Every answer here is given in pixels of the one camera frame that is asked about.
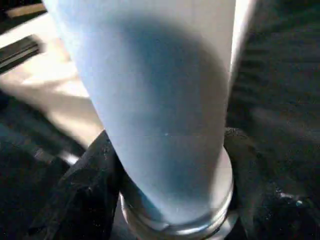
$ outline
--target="black fabric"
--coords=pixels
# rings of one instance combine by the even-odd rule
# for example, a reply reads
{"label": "black fabric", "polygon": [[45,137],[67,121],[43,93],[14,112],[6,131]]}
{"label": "black fabric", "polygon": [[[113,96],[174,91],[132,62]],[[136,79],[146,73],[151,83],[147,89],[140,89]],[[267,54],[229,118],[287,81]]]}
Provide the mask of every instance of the black fabric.
{"label": "black fabric", "polygon": [[233,73],[227,125],[252,239],[318,239],[320,2],[259,0]]}
{"label": "black fabric", "polygon": [[109,239],[122,175],[103,131],[61,178],[25,239]]}
{"label": "black fabric", "polygon": [[0,93],[0,239],[22,239],[69,169],[62,151],[84,149],[31,106]]}

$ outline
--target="white surface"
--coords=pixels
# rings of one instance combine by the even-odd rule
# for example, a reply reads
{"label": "white surface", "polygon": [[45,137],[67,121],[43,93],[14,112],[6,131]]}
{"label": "white surface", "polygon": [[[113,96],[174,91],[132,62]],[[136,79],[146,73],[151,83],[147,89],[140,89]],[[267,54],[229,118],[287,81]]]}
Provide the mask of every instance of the white surface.
{"label": "white surface", "polygon": [[236,0],[234,12],[234,25],[232,36],[232,54],[231,54],[231,71],[233,63],[237,59],[239,48],[243,42],[246,33],[248,22],[252,16],[256,0]]}
{"label": "white surface", "polygon": [[0,47],[33,35],[42,53],[0,76],[3,90],[43,110],[57,127],[87,147],[103,130],[49,14],[0,35]]}

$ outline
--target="blurry background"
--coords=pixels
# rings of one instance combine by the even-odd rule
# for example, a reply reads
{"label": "blurry background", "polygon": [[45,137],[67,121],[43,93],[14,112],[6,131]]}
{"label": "blurry background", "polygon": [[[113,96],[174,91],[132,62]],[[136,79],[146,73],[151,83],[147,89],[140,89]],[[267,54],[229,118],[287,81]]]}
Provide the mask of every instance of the blurry background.
{"label": "blurry background", "polygon": [[[218,53],[225,71],[236,59],[254,0],[159,1],[153,8],[171,11],[197,29]],[[0,48],[32,36],[41,53],[0,75],[0,87],[41,110],[60,130],[87,147],[103,126],[55,24],[38,0],[4,3]]]}

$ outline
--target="wrinkled black fabric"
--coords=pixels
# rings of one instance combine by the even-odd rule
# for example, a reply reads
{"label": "wrinkled black fabric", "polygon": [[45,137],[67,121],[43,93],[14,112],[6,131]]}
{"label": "wrinkled black fabric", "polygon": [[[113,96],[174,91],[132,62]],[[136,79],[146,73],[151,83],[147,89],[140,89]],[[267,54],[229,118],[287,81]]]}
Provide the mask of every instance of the wrinkled black fabric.
{"label": "wrinkled black fabric", "polygon": [[252,239],[319,238],[319,29],[317,0],[259,0],[233,72],[227,125],[251,151],[227,151]]}
{"label": "wrinkled black fabric", "polygon": [[61,151],[84,149],[36,109],[0,92],[0,239],[22,239],[69,169]]}

